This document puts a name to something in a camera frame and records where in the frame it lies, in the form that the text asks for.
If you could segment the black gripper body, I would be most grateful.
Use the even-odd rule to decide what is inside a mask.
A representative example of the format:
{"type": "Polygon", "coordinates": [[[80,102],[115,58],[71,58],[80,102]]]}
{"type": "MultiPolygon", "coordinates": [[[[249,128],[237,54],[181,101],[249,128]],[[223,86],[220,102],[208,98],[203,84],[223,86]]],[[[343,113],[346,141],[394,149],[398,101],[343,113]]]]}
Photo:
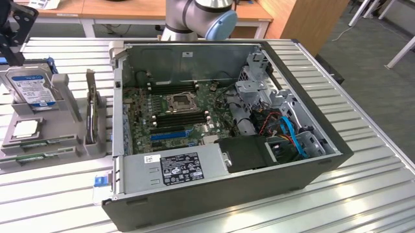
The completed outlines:
{"type": "Polygon", "coordinates": [[[19,5],[12,0],[0,0],[0,26],[3,27],[8,21],[12,12],[19,10],[19,5]]]}

